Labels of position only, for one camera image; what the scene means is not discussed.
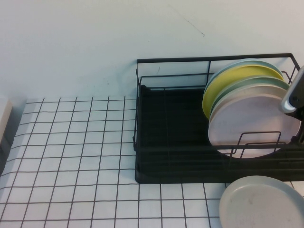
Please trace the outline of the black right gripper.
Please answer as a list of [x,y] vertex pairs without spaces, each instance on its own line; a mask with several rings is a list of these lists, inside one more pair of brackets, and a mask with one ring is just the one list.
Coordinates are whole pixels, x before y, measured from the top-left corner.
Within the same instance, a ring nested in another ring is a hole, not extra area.
[[[292,113],[287,113],[286,115],[291,116],[297,120],[304,121],[304,110],[303,109],[296,109]],[[301,133],[297,136],[293,136],[291,138],[292,144],[303,144],[304,143],[304,133]]]

